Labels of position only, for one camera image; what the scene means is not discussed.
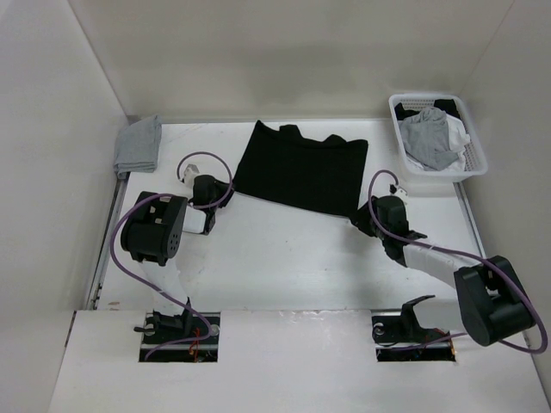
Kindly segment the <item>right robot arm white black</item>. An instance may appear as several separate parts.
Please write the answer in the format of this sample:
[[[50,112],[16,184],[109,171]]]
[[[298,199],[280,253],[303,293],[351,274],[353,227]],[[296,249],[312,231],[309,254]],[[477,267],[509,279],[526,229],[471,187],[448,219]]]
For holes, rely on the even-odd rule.
[[[522,285],[502,256],[486,259],[432,243],[412,230],[406,206],[394,195],[373,196],[352,213],[362,233],[381,241],[387,256],[405,268],[428,274],[455,289],[466,333],[487,347],[536,325]]]

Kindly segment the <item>black tank top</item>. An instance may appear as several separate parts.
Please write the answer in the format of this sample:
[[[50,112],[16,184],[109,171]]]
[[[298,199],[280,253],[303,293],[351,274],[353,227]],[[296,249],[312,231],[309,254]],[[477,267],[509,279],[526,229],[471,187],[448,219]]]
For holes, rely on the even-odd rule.
[[[241,194],[288,207],[348,217],[358,208],[368,141],[332,134],[307,139],[296,125],[256,122],[233,186]]]

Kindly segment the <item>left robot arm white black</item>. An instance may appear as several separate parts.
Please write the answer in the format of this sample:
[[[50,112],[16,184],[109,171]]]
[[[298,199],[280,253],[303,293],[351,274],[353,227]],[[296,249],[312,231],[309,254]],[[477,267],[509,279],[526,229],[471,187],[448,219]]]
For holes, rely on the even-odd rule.
[[[186,342],[193,322],[203,316],[191,309],[188,294],[180,281],[174,258],[184,232],[207,235],[215,223],[216,211],[227,205],[233,193],[231,182],[211,175],[190,179],[192,197],[143,191],[115,229],[121,248],[139,264],[142,275],[124,268],[111,254],[121,271],[151,288],[154,294],[151,325],[145,333],[166,335],[173,342]]]

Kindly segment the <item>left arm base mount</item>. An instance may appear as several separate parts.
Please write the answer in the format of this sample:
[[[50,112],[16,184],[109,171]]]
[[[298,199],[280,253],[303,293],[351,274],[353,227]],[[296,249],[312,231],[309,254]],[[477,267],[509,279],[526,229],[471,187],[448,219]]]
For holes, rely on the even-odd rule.
[[[205,315],[211,329],[197,316],[184,311],[166,316],[158,311],[148,313],[140,334],[139,362],[149,363],[215,363],[219,358],[219,313]]]

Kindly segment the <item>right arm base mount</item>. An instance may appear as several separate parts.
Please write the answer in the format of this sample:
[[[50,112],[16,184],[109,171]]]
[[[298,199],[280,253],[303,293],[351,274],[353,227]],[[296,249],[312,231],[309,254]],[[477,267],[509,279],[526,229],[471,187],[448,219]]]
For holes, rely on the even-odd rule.
[[[425,328],[415,315],[405,316],[400,311],[372,314],[372,339],[379,362],[455,362],[451,341],[434,342],[449,333],[438,328]]]

